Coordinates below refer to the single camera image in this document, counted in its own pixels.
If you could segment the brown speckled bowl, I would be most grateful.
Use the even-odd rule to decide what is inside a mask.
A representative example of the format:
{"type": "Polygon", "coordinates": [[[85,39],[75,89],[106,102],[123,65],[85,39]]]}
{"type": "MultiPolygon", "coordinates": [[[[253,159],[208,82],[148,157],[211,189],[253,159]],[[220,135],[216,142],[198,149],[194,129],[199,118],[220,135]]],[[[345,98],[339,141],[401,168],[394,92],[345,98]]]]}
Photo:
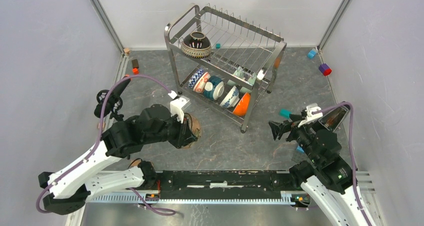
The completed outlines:
{"type": "Polygon", "coordinates": [[[191,142],[188,145],[183,147],[183,149],[188,149],[188,148],[192,147],[200,139],[200,137],[202,135],[202,132],[201,132],[202,129],[201,129],[200,122],[198,121],[197,118],[195,118],[194,116],[192,116],[189,113],[185,113],[184,116],[188,120],[188,124],[189,124],[189,128],[190,128],[191,132],[196,137],[195,141],[193,141],[193,142],[191,142]]]}

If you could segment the black patterned bowl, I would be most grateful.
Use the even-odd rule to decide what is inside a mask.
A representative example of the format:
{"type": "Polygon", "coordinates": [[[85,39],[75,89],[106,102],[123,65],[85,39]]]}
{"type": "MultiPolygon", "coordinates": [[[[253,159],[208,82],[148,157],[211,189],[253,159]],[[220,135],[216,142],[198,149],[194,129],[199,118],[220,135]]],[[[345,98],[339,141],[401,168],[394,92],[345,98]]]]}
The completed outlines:
{"type": "Polygon", "coordinates": [[[207,58],[212,53],[212,46],[208,37],[199,31],[185,36],[180,46],[184,55],[191,58],[207,58]]]}

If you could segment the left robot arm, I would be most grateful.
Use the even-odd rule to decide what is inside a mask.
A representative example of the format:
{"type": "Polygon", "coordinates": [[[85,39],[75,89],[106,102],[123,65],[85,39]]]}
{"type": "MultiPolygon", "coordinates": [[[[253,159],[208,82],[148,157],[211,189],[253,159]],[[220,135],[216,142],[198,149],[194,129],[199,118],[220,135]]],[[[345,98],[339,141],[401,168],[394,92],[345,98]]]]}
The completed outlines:
{"type": "Polygon", "coordinates": [[[177,149],[189,148],[201,136],[199,121],[189,113],[172,114],[161,104],[140,115],[114,123],[95,144],[67,167],[38,176],[42,193],[36,200],[40,213],[66,215],[100,195],[120,189],[152,189],[159,177],[152,163],[136,159],[127,170],[99,177],[104,168],[140,152],[145,145],[168,142],[177,149]]]}

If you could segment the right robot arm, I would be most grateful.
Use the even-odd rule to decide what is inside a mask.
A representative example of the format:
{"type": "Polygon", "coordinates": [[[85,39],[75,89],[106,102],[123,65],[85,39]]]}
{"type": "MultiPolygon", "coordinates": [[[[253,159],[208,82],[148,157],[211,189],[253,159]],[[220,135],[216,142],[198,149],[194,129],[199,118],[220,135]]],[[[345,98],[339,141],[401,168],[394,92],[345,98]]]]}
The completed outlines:
{"type": "Polygon", "coordinates": [[[334,130],[300,115],[268,124],[274,140],[287,134],[286,141],[295,141],[308,157],[289,169],[293,189],[309,194],[333,225],[344,219],[348,225],[375,225],[362,199],[356,168],[340,156],[342,146],[334,130]]]}

